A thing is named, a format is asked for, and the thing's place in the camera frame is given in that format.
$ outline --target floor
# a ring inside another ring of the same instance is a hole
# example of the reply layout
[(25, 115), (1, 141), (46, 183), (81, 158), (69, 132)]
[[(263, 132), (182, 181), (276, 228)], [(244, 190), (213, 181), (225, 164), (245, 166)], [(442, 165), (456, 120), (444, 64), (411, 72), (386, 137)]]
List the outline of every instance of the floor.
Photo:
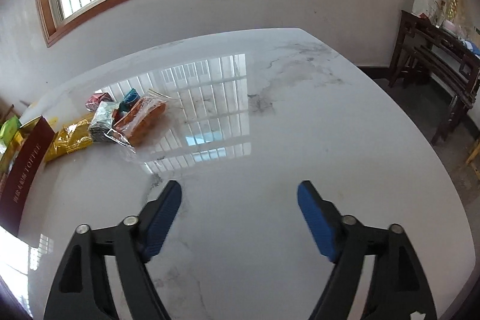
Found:
[[(435, 82), (426, 85), (410, 85), (403, 88), (399, 80), (393, 88), (386, 79), (375, 81), (405, 111), (426, 139), (430, 140), (448, 108), (448, 97)], [(460, 123), (446, 141), (440, 140), (434, 150), (445, 166), (457, 189), (469, 219), (477, 256), (480, 256), (480, 180), (465, 160), (475, 138), (464, 122)], [(480, 158), (475, 160), (480, 166)]]

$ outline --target red toffee box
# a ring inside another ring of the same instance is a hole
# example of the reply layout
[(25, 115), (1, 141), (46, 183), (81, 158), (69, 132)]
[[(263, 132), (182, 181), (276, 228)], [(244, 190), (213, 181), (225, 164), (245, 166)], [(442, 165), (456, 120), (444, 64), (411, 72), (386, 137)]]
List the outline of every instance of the red toffee box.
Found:
[(0, 180), (0, 226), (14, 236), (18, 236), (30, 186), (54, 136), (47, 120), (36, 118), (20, 127), (0, 161), (3, 175)]

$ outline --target yellow snack package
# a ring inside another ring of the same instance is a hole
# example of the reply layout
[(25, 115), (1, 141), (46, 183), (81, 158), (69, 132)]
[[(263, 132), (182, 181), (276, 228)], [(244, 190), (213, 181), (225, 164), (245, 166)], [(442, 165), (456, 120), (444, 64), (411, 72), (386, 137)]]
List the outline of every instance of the yellow snack package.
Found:
[(45, 155), (45, 162), (50, 162), (66, 153), (72, 153), (88, 147), (93, 143), (88, 127), (92, 123), (91, 112), (71, 125), (64, 125), (56, 135)]

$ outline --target blue gripper pad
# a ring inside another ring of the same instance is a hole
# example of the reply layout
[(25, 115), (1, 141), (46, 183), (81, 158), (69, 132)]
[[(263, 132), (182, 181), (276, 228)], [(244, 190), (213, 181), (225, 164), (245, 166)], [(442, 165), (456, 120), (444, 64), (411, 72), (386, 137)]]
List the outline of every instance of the blue gripper pad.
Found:
[(143, 235), (144, 247), (141, 256), (145, 262), (160, 252), (182, 203), (181, 192), (182, 188), (178, 182), (169, 181), (160, 197), (156, 201), (148, 203), (157, 208), (157, 211), (149, 218), (150, 224), (146, 227)]
[(300, 183), (297, 197), (298, 205), (320, 253), (335, 262), (340, 255), (337, 243), (340, 213), (331, 202), (320, 197), (310, 181)]

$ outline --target blue rubber pad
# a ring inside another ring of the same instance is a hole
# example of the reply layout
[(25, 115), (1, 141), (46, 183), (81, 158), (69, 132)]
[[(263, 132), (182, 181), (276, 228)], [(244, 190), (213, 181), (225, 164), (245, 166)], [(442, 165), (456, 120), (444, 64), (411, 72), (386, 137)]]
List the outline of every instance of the blue rubber pad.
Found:
[(303, 184), (298, 186), (297, 197), (298, 205), (320, 253), (334, 262), (337, 258), (334, 230), (328, 225), (322, 210)]
[(150, 259), (158, 255), (169, 233), (173, 220), (182, 203), (182, 189), (180, 186), (172, 188), (165, 201), (158, 209), (152, 223), (148, 227), (145, 240), (145, 248), (142, 251), (144, 259)]

